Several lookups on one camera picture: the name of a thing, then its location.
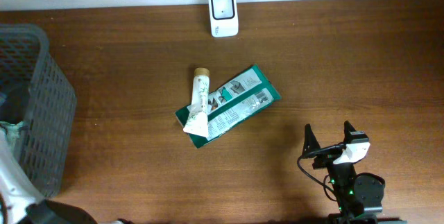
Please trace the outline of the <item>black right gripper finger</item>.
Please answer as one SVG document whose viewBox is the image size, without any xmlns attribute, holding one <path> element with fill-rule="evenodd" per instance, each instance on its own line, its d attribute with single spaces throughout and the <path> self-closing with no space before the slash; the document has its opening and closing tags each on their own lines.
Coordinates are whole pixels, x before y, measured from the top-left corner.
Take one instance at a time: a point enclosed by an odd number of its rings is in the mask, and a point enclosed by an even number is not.
<svg viewBox="0 0 444 224">
<path fill-rule="evenodd" d="M 351 144 L 353 139 L 354 139 L 354 135 L 352 133 L 355 132 L 355 131 L 356 130 L 351 125 L 351 123 L 349 121 L 345 121 L 344 122 L 344 140 L 343 140 L 343 143 Z"/>
<path fill-rule="evenodd" d="M 320 150 L 321 147 L 311 129 L 311 125 L 308 123 L 305 125 L 304 145 L 302 149 L 303 157 L 314 157 L 315 152 Z"/>
</svg>

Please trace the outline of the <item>light green wipes packet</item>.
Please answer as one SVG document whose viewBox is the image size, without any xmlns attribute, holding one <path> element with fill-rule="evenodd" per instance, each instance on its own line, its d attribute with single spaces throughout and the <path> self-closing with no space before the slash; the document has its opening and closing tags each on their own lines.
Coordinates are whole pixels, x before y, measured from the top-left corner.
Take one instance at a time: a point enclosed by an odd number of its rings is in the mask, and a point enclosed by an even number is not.
<svg viewBox="0 0 444 224">
<path fill-rule="evenodd" d="M 11 150 L 14 150 L 19 142 L 21 142 L 22 139 L 25 137 L 27 126 L 24 121 L 20 121 L 17 124 L 2 121 L 1 129 L 6 134 L 6 142 L 8 144 L 8 147 Z"/>
</svg>

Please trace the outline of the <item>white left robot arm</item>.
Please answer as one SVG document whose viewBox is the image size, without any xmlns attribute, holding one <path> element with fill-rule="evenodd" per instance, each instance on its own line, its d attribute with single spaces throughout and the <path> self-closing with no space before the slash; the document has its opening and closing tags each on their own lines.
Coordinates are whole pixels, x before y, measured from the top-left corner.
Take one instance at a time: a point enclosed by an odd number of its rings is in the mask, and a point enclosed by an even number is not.
<svg viewBox="0 0 444 224">
<path fill-rule="evenodd" d="M 1 131 L 1 222 L 3 224 L 98 224 L 84 209 L 46 199 L 13 157 Z"/>
</svg>

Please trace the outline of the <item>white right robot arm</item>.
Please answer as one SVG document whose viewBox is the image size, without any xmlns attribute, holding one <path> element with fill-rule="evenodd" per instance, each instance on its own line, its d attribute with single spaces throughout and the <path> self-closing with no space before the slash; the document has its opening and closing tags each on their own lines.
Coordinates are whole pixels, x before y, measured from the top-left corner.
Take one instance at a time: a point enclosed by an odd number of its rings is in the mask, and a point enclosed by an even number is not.
<svg viewBox="0 0 444 224">
<path fill-rule="evenodd" d="M 337 203 L 338 214 L 329 214 L 328 223 L 404 223 L 398 218 L 380 219 L 385 180 L 372 173 L 357 173 L 355 164 L 368 153 L 370 139 L 364 131 L 356 130 L 349 121 L 344 122 L 342 142 L 322 148 L 310 124 L 305 125 L 302 154 L 298 168 L 315 183 L 322 186 L 327 198 Z M 318 180 L 300 164 L 312 159 L 313 169 L 326 169 L 327 175 Z"/>
</svg>

